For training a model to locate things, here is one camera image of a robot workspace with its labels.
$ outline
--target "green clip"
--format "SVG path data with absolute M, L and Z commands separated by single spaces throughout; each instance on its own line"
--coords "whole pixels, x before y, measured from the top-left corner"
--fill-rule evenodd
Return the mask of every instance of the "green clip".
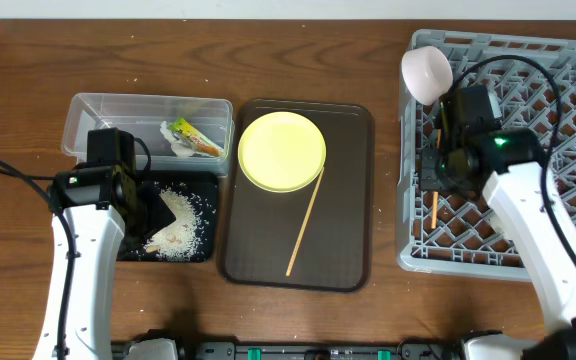
M 390 360 L 390 351 L 379 350 L 377 352 L 377 360 Z
M 248 349 L 248 360 L 261 360 L 261 349 Z

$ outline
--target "yellow plate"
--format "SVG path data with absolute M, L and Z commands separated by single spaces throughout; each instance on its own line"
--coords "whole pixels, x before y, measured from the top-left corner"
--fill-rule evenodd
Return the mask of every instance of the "yellow plate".
M 246 177 L 273 192 L 299 190 L 324 167 L 326 142 L 307 118 L 274 112 L 253 121 L 239 141 L 239 165 Z

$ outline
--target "brown serving tray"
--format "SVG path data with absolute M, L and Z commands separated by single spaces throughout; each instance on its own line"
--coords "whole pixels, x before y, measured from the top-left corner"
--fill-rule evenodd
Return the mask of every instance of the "brown serving tray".
M 239 112 L 234 149 L 251 122 L 276 111 L 305 116 L 326 141 L 323 178 L 292 274 L 286 269 L 316 180 L 294 192 L 268 192 L 246 178 L 236 154 L 220 271 L 240 284 L 356 291 L 370 271 L 373 118 L 357 105 L 253 100 Z

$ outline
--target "plastic container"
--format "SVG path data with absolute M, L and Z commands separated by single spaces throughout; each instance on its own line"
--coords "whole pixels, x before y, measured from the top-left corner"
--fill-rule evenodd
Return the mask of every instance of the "plastic container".
M 487 58 L 515 54 L 543 65 L 561 87 L 564 103 L 560 145 L 552 168 L 566 210 L 576 226 L 576 40 L 419 30 L 409 49 L 438 48 L 448 58 L 457 78 L 465 69 Z M 547 116 L 554 107 L 550 88 L 538 71 L 516 61 L 498 61 L 466 77 L 468 84 L 486 84 L 504 114 L 504 128 L 528 127 L 542 144 L 550 139 Z M 528 281 L 512 239 L 495 233 L 492 210 L 440 193 L 437 228 L 430 228 L 432 195 L 418 186 L 416 168 L 421 151 L 433 143 L 431 107 L 416 102 L 400 80 L 400 177 L 395 220 L 397 262 L 410 271 Z
M 61 148 L 66 155 L 86 161 L 88 131 L 116 127 L 142 139 L 152 156 L 153 170 L 209 171 L 228 176 L 234 122 L 232 104 L 222 99 L 129 94 L 77 94 L 72 99 Z M 186 118 L 197 130 L 224 149 L 220 157 L 177 157 L 160 132 L 162 122 Z M 137 166 L 146 156 L 135 145 Z

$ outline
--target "gray dish rack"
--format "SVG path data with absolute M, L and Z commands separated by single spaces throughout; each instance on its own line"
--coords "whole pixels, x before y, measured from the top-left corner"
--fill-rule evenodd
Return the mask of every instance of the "gray dish rack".
M 520 36 L 419 30 L 409 49 L 434 46 L 450 61 L 457 78 L 468 67 L 487 58 L 515 54 L 538 61 L 560 85 L 564 108 L 561 144 L 552 167 L 566 208 L 576 224 L 576 41 Z M 496 234 L 490 225 L 492 210 L 441 194 L 438 222 L 430 229 L 432 194 L 418 187 L 421 149 L 432 143 L 433 108 L 417 103 L 400 76 L 400 177 L 397 184 L 397 263 L 404 269 L 503 280 L 529 280 L 512 239 Z M 554 98 L 545 78 L 517 61 L 497 61 L 466 78 L 465 84 L 485 84 L 497 95 L 504 128 L 529 127 L 542 144 L 550 139 Z

